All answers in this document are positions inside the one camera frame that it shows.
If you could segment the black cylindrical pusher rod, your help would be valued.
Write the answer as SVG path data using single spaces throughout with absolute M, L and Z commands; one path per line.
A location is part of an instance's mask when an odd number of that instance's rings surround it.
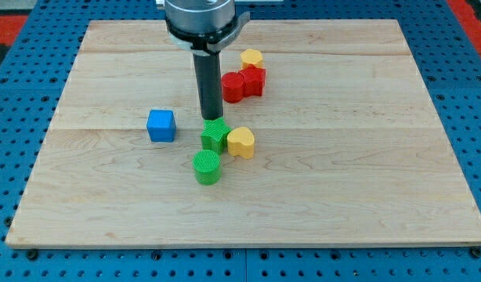
M 219 54 L 193 55 L 201 116 L 215 120 L 223 116 L 222 86 Z

